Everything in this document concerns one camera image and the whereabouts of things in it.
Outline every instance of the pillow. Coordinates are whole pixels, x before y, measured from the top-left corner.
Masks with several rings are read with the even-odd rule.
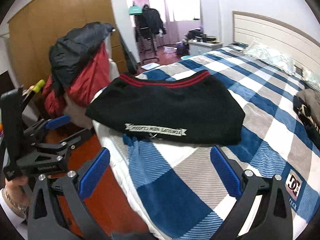
[[[320,76],[307,68],[302,70],[302,80],[313,90],[320,91]]]
[[[258,41],[253,41],[249,47],[242,51],[242,53],[263,60],[289,75],[295,75],[296,73],[294,60],[290,56],[261,44]]]

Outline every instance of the metal screw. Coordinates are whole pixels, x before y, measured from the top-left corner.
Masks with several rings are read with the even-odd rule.
[[[67,173],[67,175],[68,175],[69,178],[73,178],[76,175],[76,172],[75,171],[69,171]]]
[[[276,174],[276,175],[275,175],[275,179],[276,179],[276,180],[281,180],[281,179],[282,179],[282,177],[281,177],[281,175],[280,175],[280,174]]]
[[[45,179],[45,175],[44,174],[40,174],[38,177],[39,180],[43,181]]]
[[[253,176],[253,172],[250,171],[250,170],[246,170],[246,171],[244,172],[244,174],[245,174],[247,177],[252,177],[252,176]]]

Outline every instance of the dc logo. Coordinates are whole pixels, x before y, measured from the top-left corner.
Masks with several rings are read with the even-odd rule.
[[[300,192],[302,180],[293,170],[290,170],[285,184],[288,193],[296,201]]]
[[[299,188],[300,188],[300,182],[297,181],[297,179],[293,175],[291,175],[290,183],[288,184],[288,187],[289,187],[289,189],[292,190],[293,194],[295,196],[297,196],[297,193],[298,193]]]

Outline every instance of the yellow handle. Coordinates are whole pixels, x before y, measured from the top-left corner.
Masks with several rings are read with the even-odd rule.
[[[35,84],[32,91],[34,91],[35,93],[38,93],[40,89],[44,86],[44,84],[45,84],[45,81],[43,79],[40,80],[37,84]]]

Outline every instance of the bracelet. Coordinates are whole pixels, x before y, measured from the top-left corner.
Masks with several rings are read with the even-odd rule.
[[[10,204],[11,204],[16,210],[18,210],[18,211],[20,211],[20,212],[25,212],[26,209],[28,208],[27,206],[24,206],[24,205],[20,205],[20,204],[18,204],[18,203],[15,203],[15,202],[12,200],[11,196],[10,196],[10,195],[8,194],[8,192],[7,192],[7,186],[4,187],[4,196],[5,196],[5,198],[10,202]]]

